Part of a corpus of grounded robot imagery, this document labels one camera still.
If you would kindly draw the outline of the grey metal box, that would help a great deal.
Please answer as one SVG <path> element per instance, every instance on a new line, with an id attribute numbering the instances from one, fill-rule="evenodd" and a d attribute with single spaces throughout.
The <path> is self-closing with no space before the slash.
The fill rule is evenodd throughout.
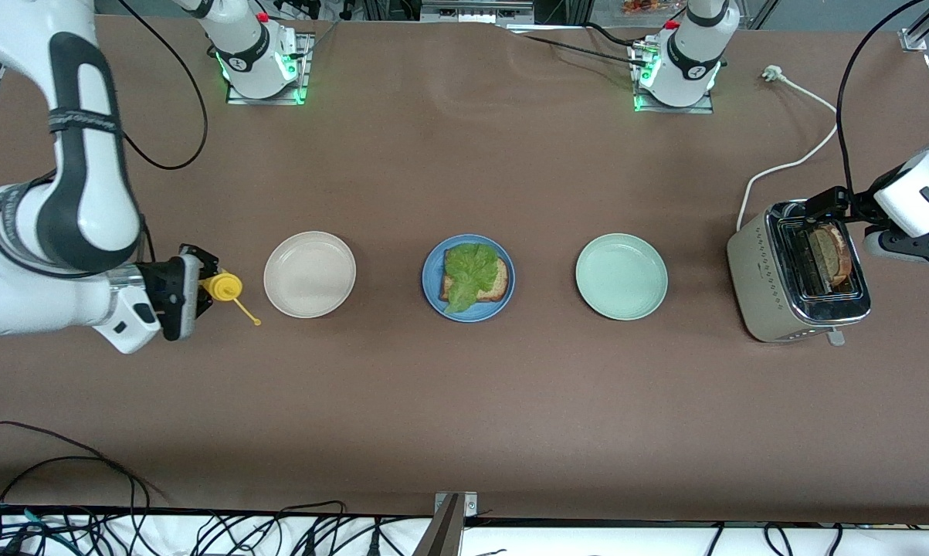
<path id="1" fill-rule="evenodd" d="M 419 0 L 421 22 L 488 22 L 533 25 L 532 0 Z"/>

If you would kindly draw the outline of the blue round plate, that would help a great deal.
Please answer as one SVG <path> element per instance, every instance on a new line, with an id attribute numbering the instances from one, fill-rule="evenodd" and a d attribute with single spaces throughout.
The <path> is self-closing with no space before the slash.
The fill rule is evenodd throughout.
<path id="1" fill-rule="evenodd" d="M 447 313 L 446 308 L 449 306 L 449 302 L 442 299 L 444 256 L 446 251 L 460 246 L 460 244 L 485 244 L 485 246 L 491 247 L 504 264 L 504 288 L 500 293 L 493 293 L 491 300 L 478 300 L 463 312 Z M 460 323 L 479 323 L 479 321 L 495 317 L 510 302 L 516 289 L 516 268 L 514 268 L 509 253 L 495 240 L 482 235 L 457 235 L 444 239 L 443 242 L 437 244 L 435 249 L 430 251 L 424 265 L 422 265 L 421 283 L 426 302 L 440 316 Z"/>

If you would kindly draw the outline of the green round plate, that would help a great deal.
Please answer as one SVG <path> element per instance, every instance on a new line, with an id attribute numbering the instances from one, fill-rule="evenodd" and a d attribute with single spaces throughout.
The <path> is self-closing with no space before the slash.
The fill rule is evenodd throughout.
<path id="1" fill-rule="evenodd" d="M 631 321 L 662 305 L 669 274 L 659 251 L 641 237 L 609 233 L 578 254 L 575 281 L 581 298 L 598 314 Z"/>

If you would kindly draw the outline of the metal mounting bracket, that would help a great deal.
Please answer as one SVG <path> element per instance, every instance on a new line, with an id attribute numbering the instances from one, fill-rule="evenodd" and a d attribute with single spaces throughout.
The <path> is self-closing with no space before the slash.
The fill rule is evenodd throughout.
<path id="1" fill-rule="evenodd" d="M 435 514 L 412 556 L 460 556 L 465 521 L 478 513 L 476 492 L 438 492 Z"/>

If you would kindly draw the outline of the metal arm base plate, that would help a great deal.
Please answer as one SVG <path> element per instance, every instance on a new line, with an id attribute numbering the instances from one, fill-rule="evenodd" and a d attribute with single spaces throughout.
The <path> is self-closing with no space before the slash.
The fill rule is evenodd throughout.
<path id="1" fill-rule="evenodd" d="M 306 103 L 316 35 L 279 27 L 269 49 L 246 68 L 245 61 L 220 54 L 227 82 L 226 102 L 238 105 L 300 106 Z"/>
<path id="2" fill-rule="evenodd" d="M 661 43 L 637 41 L 626 47 L 632 70 L 635 110 L 668 114 L 710 114 L 714 112 L 710 91 L 720 68 L 716 61 L 710 69 L 694 67 L 700 78 L 687 79 L 675 64 L 662 56 Z"/>

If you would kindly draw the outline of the beige round plate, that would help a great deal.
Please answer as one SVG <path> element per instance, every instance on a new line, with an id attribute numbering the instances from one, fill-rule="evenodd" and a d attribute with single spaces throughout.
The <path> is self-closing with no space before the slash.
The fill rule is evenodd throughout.
<path id="1" fill-rule="evenodd" d="M 266 261 L 267 299 L 294 319 L 316 319 L 334 312 L 354 291 L 356 260 L 351 247 L 327 232 L 288 237 Z"/>

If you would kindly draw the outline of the dark wholewheat bread slice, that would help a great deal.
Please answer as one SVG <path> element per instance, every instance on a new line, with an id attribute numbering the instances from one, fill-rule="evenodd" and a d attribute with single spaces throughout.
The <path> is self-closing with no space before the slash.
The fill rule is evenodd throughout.
<path id="1" fill-rule="evenodd" d="M 808 244 L 825 285 L 834 290 L 839 286 L 832 287 L 830 277 L 830 270 L 834 270 L 836 264 L 836 253 L 835 247 L 832 246 L 830 226 L 831 224 L 820 225 L 808 233 Z"/>

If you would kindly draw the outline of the yellow mustard squeeze bottle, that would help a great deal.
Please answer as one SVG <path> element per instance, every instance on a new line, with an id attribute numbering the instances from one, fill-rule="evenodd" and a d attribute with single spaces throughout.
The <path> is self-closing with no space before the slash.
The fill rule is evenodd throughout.
<path id="1" fill-rule="evenodd" d="M 214 276 L 200 280 L 199 284 L 213 300 L 234 303 L 252 321 L 253 325 L 259 327 L 262 324 L 262 321 L 249 312 L 239 299 L 244 292 L 244 282 L 237 275 L 222 270 Z"/>

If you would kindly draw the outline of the silver two-slot toaster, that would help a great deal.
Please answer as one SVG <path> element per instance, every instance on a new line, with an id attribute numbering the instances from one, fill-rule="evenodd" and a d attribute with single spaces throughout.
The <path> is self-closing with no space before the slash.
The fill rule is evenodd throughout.
<path id="1" fill-rule="evenodd" d="M 727 260 L 745 327 L 766 344 L 792 344 L 827 335 L 844 344 L 842 329 L 869 316 L 869 285 L 844 222 L 804 219 L 804 199 L 775 203 L 742 225 L 727 242 Z M 838 226 L 848 239 L 853 270 L 834 290 L 819 274 L 808 244 L 817 226 Z"/>

